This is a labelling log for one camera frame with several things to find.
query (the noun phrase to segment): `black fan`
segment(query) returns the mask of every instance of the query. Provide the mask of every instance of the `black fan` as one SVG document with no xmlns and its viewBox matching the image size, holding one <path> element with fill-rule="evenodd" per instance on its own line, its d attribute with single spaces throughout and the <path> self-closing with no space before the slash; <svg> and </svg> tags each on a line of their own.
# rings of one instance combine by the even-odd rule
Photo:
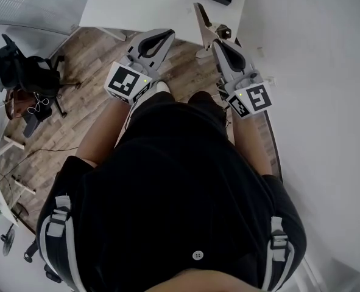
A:
<svg viewBox="0 0 360 292">
<path fill-rule="evenodd" d="M 18 213 L 16 217 L 17 220 L 19 219 L 21 214 L 28 215 L 27 209 L 21 203 L 16 203 L 15 207 Z M 10 225 L 6 235 L 1 235 L 1 240 L 2 242 L 4 242 L 4 246 L 2 247 L 2 253 L 4 256 L 7 256 L 9 254 L 10 248 L 12 247 L 13 241 L 15 239 L 15 230 L 12 228 L 13 224 Z"/>
</svg>

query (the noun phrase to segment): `skin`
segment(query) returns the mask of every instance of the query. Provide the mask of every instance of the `skin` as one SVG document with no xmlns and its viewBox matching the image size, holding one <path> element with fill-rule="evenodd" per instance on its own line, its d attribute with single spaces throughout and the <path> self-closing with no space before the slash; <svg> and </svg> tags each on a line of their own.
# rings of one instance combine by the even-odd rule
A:
<svg viewBox="0 0 360 292">
<path fill-rule="evenodd" d="M 93 167 L 115 147 L 130 106 L 111 99 L 83 138 L 76 156 Z M 272 174 L 269 159 L 253 118 L 241 120 L 233 112 L 235 147 L 260 175 Z M 189 270 L 156 285 L 147 292 L 255 292 L 247 283 L 218 271 Z"/>
</svg>

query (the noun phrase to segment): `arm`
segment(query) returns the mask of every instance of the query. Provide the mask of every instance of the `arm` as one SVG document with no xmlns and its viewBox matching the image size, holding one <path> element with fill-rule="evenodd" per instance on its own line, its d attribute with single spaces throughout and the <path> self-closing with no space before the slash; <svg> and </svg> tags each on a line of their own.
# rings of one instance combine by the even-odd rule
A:
<svg viewBox="0 0 360 292">
<path fill-rule="evenodd" d="M 260 175 L 272 174 L 272 167 L 253 117 L 241 120 L 233 113 L 235 147 Z"/>
<path fill-rule="evenodd" d="M 129 111 L 130 105 L 111 99 L 82 139 L 76 156 L 93 167 L 101 164 L 115 147 Z"/>
</svg>

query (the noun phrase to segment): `wooden floor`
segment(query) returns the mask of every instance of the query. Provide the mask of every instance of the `wooden floor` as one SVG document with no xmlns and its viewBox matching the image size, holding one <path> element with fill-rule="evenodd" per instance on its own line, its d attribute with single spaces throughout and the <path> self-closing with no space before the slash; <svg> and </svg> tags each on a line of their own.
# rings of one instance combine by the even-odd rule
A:
<svg viewBox="0 0 360 292">
<path fill-rule="evenodd" d="M 29 139 L 23 136 L 26 124 L 22 119 L 9 122 L 5 135 L 25 143 L 26 149 L 22 151 L 13 148 L 2 155 L 0 157 L 1 174 L 8 173 L 28 154 L 40 148 L 64 150 L 79 145 L 87 129 L 108 102 L 109 97 L 103 85 L 111 63 L 122 57 L 128 43 L 137 34 L 124 33 L 127 35 L 127 41 L 122 42 L 97 29 L 80 29 L 60 49 L 58 54 L 66 56 L 65 80 L 77 80 L 82 83 L 82 86 L 78 90 L 69 87 L 61 91 L 60 103 L 68 115 L 62 119 L 53 108 L 53 115 L 44 121 Z M 200 46 L 176 40 L 159 71 L 176 100 L 186 102 L 195 92 L 207 91 L 214 96 L 214 100 L 225 105 L 225 102 L 221 102 L 217 95 L 216 82 L 219 74 L 213 57 L 196 59 L 195 54 L 199 49 L 201 49 Z M 230 110 L 228 110 L 228 120 L 231 122 Z M 278 175 L 275 150 L 264 114 L 257 115 L 256 121 L 274 173 Z M 232 140 L 231 125 L 228 126 L 228 134 Z M 36 227 L 40 209 L 51 189 L 56 173 L 66 157 L 74 153 L 75 150 L 39 151 L 6 176 L 13 191 L 13 200 L 18 198 L 20 190 L 13 183 L 12 175 L 20 176 L 28 187 L 36 190 L 35 196 L 26 192 L 19 199 L 29 212 L 29 216 L 23 217 L 23 220 L 32 228 Z M 8 182 L 1 181 L 0 187 L 5 199 L 10 203 L 12 193 Z"/>
</svg>

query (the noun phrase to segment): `white button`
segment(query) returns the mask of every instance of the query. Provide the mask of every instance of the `white button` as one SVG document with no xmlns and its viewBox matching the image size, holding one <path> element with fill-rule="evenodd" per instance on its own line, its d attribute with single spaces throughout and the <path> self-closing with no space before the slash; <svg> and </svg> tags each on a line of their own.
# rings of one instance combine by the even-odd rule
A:
<svg viewBox="0 0 360 292">
<path fill-rule="evenodd" d="M 204 256 L 204 253 L 202 251 L 196 251 L 192 254 L 192 257 L 194 260 L 201 260 Z"/>
</svg>

